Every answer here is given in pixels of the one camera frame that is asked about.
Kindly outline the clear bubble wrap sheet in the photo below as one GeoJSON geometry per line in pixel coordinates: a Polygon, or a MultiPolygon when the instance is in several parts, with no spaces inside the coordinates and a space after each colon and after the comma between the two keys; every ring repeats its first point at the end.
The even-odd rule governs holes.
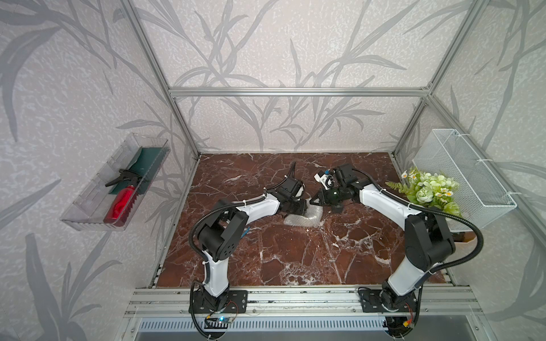
{"type": "Polygon", "coordinates": [[[310,205],[303,215],[288,215],[284,224],[293,227],[318,227],[320,225],[323,207],[310,205]]]}

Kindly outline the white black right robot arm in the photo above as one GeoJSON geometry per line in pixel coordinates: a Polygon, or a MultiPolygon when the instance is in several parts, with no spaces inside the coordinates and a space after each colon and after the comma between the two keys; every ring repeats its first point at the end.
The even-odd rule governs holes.
{"type": "Polygon", "coordinates": [[[318,172],[314,179],[322,189],[312,197],[311,204],[342,213],[345,201],[352,200],[371,207],[404,231],[405,257],[399,267],[380,289],[360,287],[358,296],[365,313],[417,311],[420,299],[415,291],[432,276],[432,269],[456,250],[446,219],[434,211],[410,207],[368,174],[361,172],[365,177],[359,178],[358,173],[349,163],[318,172]]]}

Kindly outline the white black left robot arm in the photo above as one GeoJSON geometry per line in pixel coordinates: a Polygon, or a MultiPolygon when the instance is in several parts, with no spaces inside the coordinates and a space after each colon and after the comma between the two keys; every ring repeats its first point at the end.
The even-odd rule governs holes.
{"type": "Polygon", "coordinates": [[[227,307],[229,258],[247,226],[280,213],[303,216],[307,211],[303,194],[304,183],[290,173],[260,196],[235,202],[219,200],[196,222],[189,232],[189,245],[203,260],[205,278],[192,283],[190,312],[216,313],[227,307]]]}

